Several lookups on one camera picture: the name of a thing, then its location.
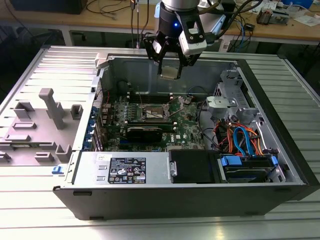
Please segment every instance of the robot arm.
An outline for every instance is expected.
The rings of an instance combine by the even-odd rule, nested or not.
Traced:
[[[193,66],[206,49],[209,39],[206,38],[200,20],[199,2],[200,0],[162,0],[158,32],[155,36],[143,39],[148,58],[159,64],[158,75],[162,74],[162,62],[167,52],[178,54],[180,65],[176,79],[179,79],[182,68]],[[215,40],[212,35],[211,33],[210,42]]]

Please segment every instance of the gray plastic part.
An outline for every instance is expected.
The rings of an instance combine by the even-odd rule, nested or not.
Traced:
[[[1,163],[8,163],[10,161],[11,157],[5,153],[5,152],[0,152],[0,162]]]
[[[70,113],[72,115],[72,119],[73,120],[80,120],[83,111],[84,111],[84,109],[82,108],[82,105],[80,105],[80,104],[72,105],[71,110],[70,110]]]
[[[42,88],[39,93],[39,98],[44,102],[56,126],[56,129],[62,130],[64,128],[64,121],[61,117],[61,112],[57,108],[57,104],[53,98],[54,90],[52,88]]]
[[[28,114],[32,121],[37,123],[36,128],[14,129],[15,123],[21,123],[21,120],[16,117],[5,137],[7,135],[29,135],[31,141],[5,141],[5,137],[0,138],[0,151],[11,157],[9,162],[0,162],[0,166],[55,166],[60,164],[56,156],[57,146],[61,145],[62,149],[66,150],[68,145],[73,145],[80,120],[73,120],[70,108],[64,109],[64,129],[57,130],[54,121],[48,117],[46,109],[35,108]],[[36,161],[35,155],[41,151],[50,152],[54,161]]]
[[[61,163],[68,163],[72,154],[72,147],[70,145],[68,145],[66,147],[66,151],[64,152],[63,148],[61,147],[61,145],[59,145],[56,148],[55,151],[56,156],[58,157],[58,159],[60,160]]]
[[[60,102],[56,102],[55,104],[56,104],[56,108],[58,109],[58,112],[60,113],[61,117],[63,118],[63,117],[65,116],[65,111],[64,111],[64,109],[62,108],[61,103],[60,103]],[[46,110],[46,113],[48,114],[48,117],[49,117],[50,119],[52,119],[52,116],[51,116],[49,110]]]
[[[8,134],[5,141],[12,141],[12,142],[29,142],[31,137],[29,135],[18,135],[18,134]]]
[[[51,152],[36,152],[34,158],[38,162],[53,162],[55,160]]]
[[[32,122],[15,122],[12,126],[16,130],[22,130],[22,129],[36,129],[37,125]]]
[[[42,150],[54,150],[57,148],[57,144],[53,141],[50,144],[40,144],[39,147]]]
[[[31,106],[30,102],[28,101],[19,101],[18,104],[13,109],[17,117],[23,120],[29,120],[30,116],[28,112],[33,112],[34,108]]]
[[[0,144],[0,150],[1,150],[1,151],[7,151],[7,150],[13,151],[14,148],[11,146],[10,143],[9,143],[9,144],[3,144],[3,143],[1,143],[1,144]]]

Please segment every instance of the white sticker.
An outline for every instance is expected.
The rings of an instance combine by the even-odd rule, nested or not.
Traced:
[[[109,161],[112,158],[112,154],[97,154],[96,161]]]

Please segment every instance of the slotted aluminum surface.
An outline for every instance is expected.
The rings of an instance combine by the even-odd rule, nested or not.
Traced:
[[[39,53],[21,77],[25,83],[20,83],[12,100],[1,105],[0,109],[7,107],[1,111],[0,129],[5,131],[10,123],[3,119],[15,116],[11,108],[17,100],[34,101],[42,86],[53,88],[56,101],[62,101],[65,106],[83,102],[97,73],[95,57],[106,50],[51,47]],[[202,56],[247,60],[320,180],[320,108],[316,96],[304,80],[299,80],[290,65],[275,55],[204,53]],[[1,239],[26,236],[55,240],[61,237],[92,240],[320,239],[320,191],[302,201],[286,202],[265,216],[81,221],[52,193],[53,186],[62,183],[64,178],[52,177],[51,171],[47,166],[0,167]]]

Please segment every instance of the blue cable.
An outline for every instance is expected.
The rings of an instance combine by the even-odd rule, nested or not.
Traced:
[[[249,134],[248,132],[246,131],[246,129],[242,126],[238,126],[234,132],[233,132],[233,141],[234,141],[234,145],[235,147],[241,152],[242,156],[245,156],[246,153],[245,151],[239,146],[238,144],[238,140],[237,140],[237,134],[239,132],[239,130],[241,130],[244,134],[244,137],[245,137],[245,143],[246,143],[246,148],[248,150],[248,154],[249,155],[252,155],[252,156],[255,156],[255,153],[254,153],[254,150],[253,148],[251,147],[250,145],[250,137],[249,137]]]
[[[240,24],[240,26],[241,26],[241,31],[242,31],[241,43],[240,43],[240,46],[238,47],[238,49],[236,50],[236,53],[238,53],[239,50],[243,47],[243,44],[244,44],[244,40],[245,40],[245,28],[244,28],[244,26],[242,25],[242,23],[241,23],[239,20],[235,19],[234,21],[236,21],[237,23]]]

